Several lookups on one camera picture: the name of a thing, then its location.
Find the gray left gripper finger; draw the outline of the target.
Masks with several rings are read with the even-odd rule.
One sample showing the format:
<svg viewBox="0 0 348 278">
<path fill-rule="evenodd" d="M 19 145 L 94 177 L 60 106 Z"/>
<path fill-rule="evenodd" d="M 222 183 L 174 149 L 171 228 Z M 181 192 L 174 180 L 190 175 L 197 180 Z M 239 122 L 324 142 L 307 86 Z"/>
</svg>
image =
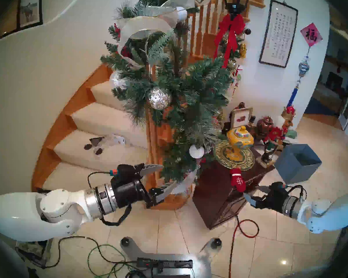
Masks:
<svg viewBox="0 0 348 278">
<path fill-rule="evenodd" d="M 157 164 L 144 164 L 143 166 L 143 176 L 153 174 L 155 172 L 160 172 L 164 168 L 163 165 Z"/>
<path fill-rule="evenodd" d="M 178 186 L 178 181 L 169 181 L 162 184 L 163 196 L 168 196 Z"/>
</svg>

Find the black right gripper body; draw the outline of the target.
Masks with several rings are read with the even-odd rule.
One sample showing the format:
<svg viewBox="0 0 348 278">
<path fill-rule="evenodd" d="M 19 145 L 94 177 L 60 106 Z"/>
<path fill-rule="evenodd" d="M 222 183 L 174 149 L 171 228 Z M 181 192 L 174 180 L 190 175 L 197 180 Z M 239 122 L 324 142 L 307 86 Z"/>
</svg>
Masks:
<svg viewBox="0 0 348 278">
<path fill-rule="evenodd" d="M 288 198 L 287 192 L 271 191 L 263 197 L 253 196 L 256 209 L 271 209 L 283 213 L 283 204 Z"/>
</svg>

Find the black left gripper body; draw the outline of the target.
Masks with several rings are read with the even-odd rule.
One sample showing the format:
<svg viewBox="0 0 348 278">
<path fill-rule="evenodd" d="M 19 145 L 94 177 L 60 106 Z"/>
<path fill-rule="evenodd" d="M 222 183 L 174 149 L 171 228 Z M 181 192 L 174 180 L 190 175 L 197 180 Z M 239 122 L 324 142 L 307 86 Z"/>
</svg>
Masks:
<svg viewBox="0 0 348 278">
<path fill-rule="evenodd" d="M 141 182 L 144 177 L 143 166 L 144 164 L 134 166 L 120 164 L 117 166 L 117 170 L 113 172 L 114 178 L 111 180 L 111 189 L 118 208 L 123 208 L 138 201 L 144 201 L 147 208 L 164 202 L 165 198 L 159 197 L 163 194 L 161 188 L 151 188 L 147 191 L 143 186 Z"/>
</svg>

